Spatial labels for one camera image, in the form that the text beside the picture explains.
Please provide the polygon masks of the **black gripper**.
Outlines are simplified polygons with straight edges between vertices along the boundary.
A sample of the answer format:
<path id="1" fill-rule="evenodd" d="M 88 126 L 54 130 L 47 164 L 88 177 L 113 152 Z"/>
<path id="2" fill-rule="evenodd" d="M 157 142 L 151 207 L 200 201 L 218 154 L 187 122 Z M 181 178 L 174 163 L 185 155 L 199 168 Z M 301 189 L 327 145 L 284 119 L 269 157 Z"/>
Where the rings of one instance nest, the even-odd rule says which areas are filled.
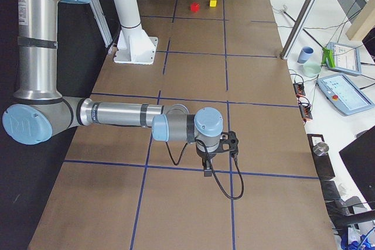
<path id="1" fill-rule="evenodd" d="M 195 144 L 196 144 L 196 153 L 203 160 L 204 177 L 211 177 L 212 168 L 210 165 L 210 159 L 214 158 L 219 153 L 218 149 L 219 149 L 220 141 L 209 146 L 203 140 L 196 139 Z"/>

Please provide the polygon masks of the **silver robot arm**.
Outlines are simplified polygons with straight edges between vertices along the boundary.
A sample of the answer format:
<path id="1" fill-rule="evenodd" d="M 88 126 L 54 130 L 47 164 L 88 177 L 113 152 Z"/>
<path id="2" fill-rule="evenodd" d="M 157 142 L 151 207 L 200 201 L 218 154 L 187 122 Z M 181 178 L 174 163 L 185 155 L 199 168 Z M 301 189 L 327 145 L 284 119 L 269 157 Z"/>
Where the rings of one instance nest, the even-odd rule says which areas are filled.
<path id="1" fill-rule="evenodd" d="M 223 117 L 212 107 L 195 114 L 172 106 L 95 102 L 65 97 L 57 82 L 57 12 L 61 2 L 90 0 L 18 0 L 20 86 L 16 103 L 2 116 L 15 141 L 35 145 L 75 126 L 104 124 L 151 128 L 156 141 L 195 144 L 206 176 L 214 174 L 212 158 L 223 151 Z"/>

